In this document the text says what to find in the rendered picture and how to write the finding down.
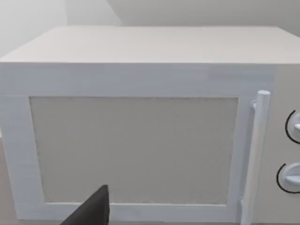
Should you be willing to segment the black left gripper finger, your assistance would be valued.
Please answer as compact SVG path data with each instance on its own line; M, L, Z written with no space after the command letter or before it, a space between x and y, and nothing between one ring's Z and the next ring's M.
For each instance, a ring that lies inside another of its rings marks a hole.
M60 225L109 225L108 185L102 185Z

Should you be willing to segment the pale microwave door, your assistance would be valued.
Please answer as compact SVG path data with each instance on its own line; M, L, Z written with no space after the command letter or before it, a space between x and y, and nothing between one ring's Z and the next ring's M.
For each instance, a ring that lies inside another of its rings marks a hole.
M239 220L255 63L0 62L17 218L63 220L109 184L115 222Z

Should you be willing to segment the pale microwave oven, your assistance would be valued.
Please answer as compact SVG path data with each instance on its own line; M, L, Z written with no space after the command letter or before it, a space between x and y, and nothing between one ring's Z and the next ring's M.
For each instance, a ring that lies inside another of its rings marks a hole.
M300 112L300 37L274 27L114 27L54 28L0 58L0 62L95 63L255 63L276 67L252 224L300 225L300 195L276 184L283 163L300 162L300 145L285 134L285 121ZM243 161L241 200L246 183L255 110L251 101L247 156ZM192 222L219 224L230 222Z

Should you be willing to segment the pale microwave knob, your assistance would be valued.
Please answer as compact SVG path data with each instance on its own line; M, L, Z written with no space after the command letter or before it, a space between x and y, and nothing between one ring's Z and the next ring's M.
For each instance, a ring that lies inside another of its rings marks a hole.
M300 195L300 162L283 163L277 171L276 184L287 194Z
M300 145L300 112L293 110L285 121L285 134L290 141Z

